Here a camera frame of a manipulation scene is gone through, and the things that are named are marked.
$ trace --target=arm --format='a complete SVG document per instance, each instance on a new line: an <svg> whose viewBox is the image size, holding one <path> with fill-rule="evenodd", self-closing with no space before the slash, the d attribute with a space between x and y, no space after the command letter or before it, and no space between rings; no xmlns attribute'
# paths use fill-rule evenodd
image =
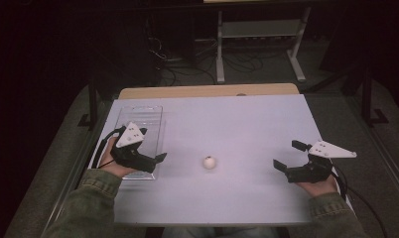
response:
<svg viewBox="0 0 399 238"><path fill-rule="evenodd" d="M309 204L318 237L368 237L354 212L338 194L332 176L326 181L298 182L298 185L312 197Z"/></svg>
<svg viewBox="0 0 399 238"><path fill-rule="evenodd" d="M113 160L110 151L115 140L109 139L101 165ZM111 237L115 196L122 178L134 171L114 162L87 170L78 189L66 199L63 213L43 237Z"/></svg>

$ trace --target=floor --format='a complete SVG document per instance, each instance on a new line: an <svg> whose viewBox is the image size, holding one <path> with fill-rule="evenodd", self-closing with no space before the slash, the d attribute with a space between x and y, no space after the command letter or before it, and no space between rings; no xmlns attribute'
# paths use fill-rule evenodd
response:
<svg viewBox="0 0 399 238"><path fill-rule="evenodd" d="M318 84L331 72L320 70L320 64L329 41L303 41L298 61L301 64L306 82L298 82L285 54L291 46L290 39L245 40L226 42L223 49L226 84L292 82L302 91ZM162 79L160 86L208 85L215 84L215 41L198 41L197 63L186 62L174 54L171 59L158 64ZM375 124L368 127L360 117L361 92L344 96L340 89L346 78L313 93L306 93L308 104L314 115L324 140L357 151L357 159L334 159L347 177L348 184L357 193L351 192L349 198L353 209L370 237L384 237L381 226L369 207L373 207L389 237L399 237L399 109L393 98L381 84L374 81L372 107L379 108L389 120L388 124ZM38 171L32 187L33 194L24 199L16 218L12 222L8 237L35 237L43 231L47 217L52 210L46 189L61 187L60 177L66 177L68 169L74 165L74 158L81 154L78 143L90 144L92 138L86 129L76 127L81 115L88 108L87 88L74 100L66 119L48 151ZM100 103L99 113L107 115L107 103ZM52 171L51 166L58 160L63 162L56 168L56 177L47 186L42 180ZM49 200L58 196L52 192ZM45 208L34 209L35 204ZM23 217L32 214L32 222ZM292 238L314 237L311 226L288 227ZM115 225L114 237L141 238L146 234L145 227Z"/></svg>

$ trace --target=sleeve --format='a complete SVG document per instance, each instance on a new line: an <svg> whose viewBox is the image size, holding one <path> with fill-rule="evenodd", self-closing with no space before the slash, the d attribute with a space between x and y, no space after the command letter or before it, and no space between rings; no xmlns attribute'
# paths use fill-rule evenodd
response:
<svg viewBox="0 0 399 238"><path fill-rule="evenodd" d="M114 199L121 182L122 178L103 170L87 170L43 237L111 237Z"/></svg>
<svg viewBox="0 0 399 238"><path fill-rule="evenodd" d="M317 237L369 237L354 212L336 192L311 198L310 209Z"/></svg>

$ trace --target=black cable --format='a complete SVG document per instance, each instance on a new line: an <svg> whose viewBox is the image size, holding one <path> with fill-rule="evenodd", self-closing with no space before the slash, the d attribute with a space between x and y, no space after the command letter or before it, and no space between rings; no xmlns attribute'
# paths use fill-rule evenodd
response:
<svg viewBox="0 0 399 238"><path fill-rule="evenodd" d="M253 67L252 68L251 67L247 67L247 66L242 65L240 63L234 62L233 60L231 60L231 59L229 59L227 57L222 57L222 58L224 59L224 61L227 63L228 66L230 66L231 68L233 68L236 71L239 71L239 72L253 72L253 71L255 71L255 68L253 68ZM234 65L236 65L238 67L243 67L243 68L245 68L245 70L241 70L241 69L235 68Z"/></svg>
<svg viewBox="0 0 399 238"><path fill-rule="evenodd" d="M173 86L173 85L175 84L175 82L177 82L177 81L179 82L179 85L182 86L181 81L178 80L178 79L176 79L176 74L175 74L172 70L170 70L168 67L164 67L164 69L166 69L167 71L169 71L169 72L172 74L172 76L173 76L173 78L165 78L165 77L162 77L162 78L164 78L165 80L166 80L166 79L170 79L170 80L172 81L171 84L170 84L170 86Z"/></svg>
<svg viewBox="0 0 399 238"><path fill-rule="evenodd" d="M360 198L360 200L369 208L369 210L373 213L373 215L375 216L375 219L378 221L379 226L382 230L382 234L385 238L388 237L388 234L386 233L386 229L385 229L385 225L383 224L383 222L381 221L381 218L379 217L379 215L376 213L375 209L373 209L373 207L369 204L369 202L362 196L360 195L357 191L355 191L353 188L348 187L348 190L352 191L356 196L358 196L358 198Z"/></svg>
<svg viewBox="0 0 399 238"><path fill-rule="evenodd" d="M198 72L198 73L185 73L185 72L181 72L181 71L174 70L173 68L194 69L194 70L199 70L199 72ZM175 73L179 73L179 74L182 74L182 75L198 75L198 74L205 73L205 74L207 74L207 75L211 78L212 84L215 85L214 76L212 76L211 73L209 73L208 71L206 71L206 70L204 70L204 69L201 69L201 68L189 67L189 66L170 66L170 67L167 68L167 70L172 71L172 72L175 72Z"/></svg>
<svg viewBox="0 0 399 238"><path fill-rule="evenodd" d="M100 159L101 153L103 153L103 149L106 146L107 140L113 136L113 134L115 133L122 133L123 131L125 131L126 127L122 126L121 128L115 129L112 132L110 132L109 134L107 134L107 136L101 140L100 145L97 148L97 151L95 153L94 156L94 160L93 160L93 164L91 165L92 168L96 168L96 165L98 164L98 160Z"/></svg>
<svg viewBox="0 0 399 238"><path fill-rule="evenodd" d="M339 188L339 194L341 195L342 199L345 201L345 189L344 189L344 183L342 182L341 178L336 175L334 172L331 172L332 176L335 178L336 183L338 184Z"/></svg>
<svg viewBox="0 0 399 238"><path fill-rule="evenodd" d="M205 70L207 70L207 71L209 71L209 70L211 69L211 67L214 65L216 55L215 55L215 54L207 54L207 55L203 56L202 59L201 59L201 58L197 59L197 64L198 64L198 63L201 63L201 62L207 60L208 58L212 58L212 61L211 61L211 63L208 65L208 67L205 69Z"/></svg>
<svg viewBox="0 0 399 238"><path fill-rule="evenodd" d="M332 164L332 166L339 171L339 173L341 174L342 178L344 179L344 193L347 194L348 192L348 181L347 181L347 177L345 176L344 172L342 170L339 169L338 166Z"/></svg>
<svg viewBox="0 0 399 238"><path fill-rule="evenodd" d="M178 79L176 79L175 77L173 77L173 78L170 78L170 77L163 77L163 76L162 76L162 79L164 79L164 80L163 80L163 81L164 81L164 83L165 83L165 85L164 85L164 86L174 86L176 82L179 84L179 86L182 86L182 83L181 83L181 81L180 81L180 80L178 80Z"/></svg>
<svg viewBox="0 0 399 238"><path fill-rule="evenodd" d="M252 62L257 56L250 56L248 53L235 53L233 56L240 62Z"/></svg>
<svg viewBox="0 0 399 238"><path fill-rule="evenodd" d="M342 182L342 180L340 178L338 178L338 176L335 173L332 173L333 177L337 180L339 179L338 182L338 186L339 189L341 190L341 187L343 187L344 189L344 195L346 195L346 193L350 190L352 191L368 208L369 210L372 212L373 216L375 217L375 219L378 221L378 224L382 230L383 236L385 238L388 237L387 233L386 233L386 229L385 229L385 225L383 224L382 220L380 219L379 215L376 213L375 209L373 209L373 207L369 204L369 202L361 195L359 194L357 191L355 191L353 188L351 188L350 186L348 186L348 182L347 182L347 178L345 176L345 173L336 165L332 164L332 166L338 170L342 177L344 178L344 182Z"/></svg>
<svg viewBox="0 0 399 238"><path fill-rule="evenodd" d="M262 59L260 59L258 57L258 54L256 54L255 56L249 56L247 53L243 54L247 57L247 59L242 58L240 55L236 54L234 55L236 57L236 59L239 62L250 62L251 65L253 66L254 70L258 70L264 67L264 62L262 61ZM255 63L253 62L254 60L257 60L259 62L258 66L255 65Z"/></svg>
<svg viewBox="0 0 399 238"><path fill-rule="evenodd" d="M215 53L209 53L209 52L210 52L211 50L214 50L216 47L217 47L217 44L213 44L213 45L210 46L209 48L207 48L207 49L205 49L205 50L202 50L201 52L195 53L196 62L199 63L199 62L201 62L201 61L207 59L207 58L210 57L210 56L214 56ZM177 63L177 62L181 62L181 61L182 61L182 62L186 62L186 59L179 57L179 58L175 58L175 59L166 58L166 59L164 60L164 62L166 62L166 63Z"/></svg>
<svg viewBox="0 0 399 238"><path fill-rule="evenodd" d="M201 63L202 61L205 61L206 59L208 59L209 57L212 57L214 55L207 55L205 56L203 59L198 59L197 60L197 64ZM195 66L191 66L189 65L170 65L169 67L171 68L186 68L186 69L197 69L200 72L198 73L185 73L184 75L198 75L198 74L202 74L205 71L209 71L211 69L211 67L214 65L215 63L215 58L212 58L212 61L209 63L208 67L206 67L205 69L201 69L199 67L195 67Z"/></svg>
<svg viewBox="0 0 399 238"><path fill-rule="evenodd" d="M111 161L109 161L108 163L106 163L106 164L104 164L104 165L101 165L101 166L99 166L99 167L97 167L97 168L98 168L98 169L103 168L103 167L109 165L110 163L112 163L112 162L114 162L114 161L115 161L115 160L111 160Z"/></svg>

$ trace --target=equipment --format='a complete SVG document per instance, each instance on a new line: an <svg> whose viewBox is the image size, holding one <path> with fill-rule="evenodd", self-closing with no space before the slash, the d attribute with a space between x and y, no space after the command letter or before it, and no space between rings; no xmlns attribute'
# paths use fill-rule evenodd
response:
<svg viewBox="0 0 399 238"><path fill-rule="evenodd" d="M313 146L292 141L292 147L303 152L308 150L309 161L302 167L287 168L283 163L274 160L274 168L283 172L288 182L318 182L333 175L338 183L341 196L345 199L346 186L333 172L333 164L330 158L355 158L356 152L345 150L324 141L318 141Z"/></svg>
<svg viewBox="0 0 399 238"><path fill-rule="evenodd" d="M144 136L147 133L147 129L139 129L135 123L129 122L127 126L122 126L119 129L115 129L101 141L99 149L96 153L96 162L98 162L98 158L100 157L108 138L114 133L119 133L119 136L113 144L110 154L118 165L126 168L132 168L137 171L152 173L156 168L156 165L165 160L167 156L167 153L164 153L156 156L153 159L140 154L138 152L138 148L144 141Z"/></svg>

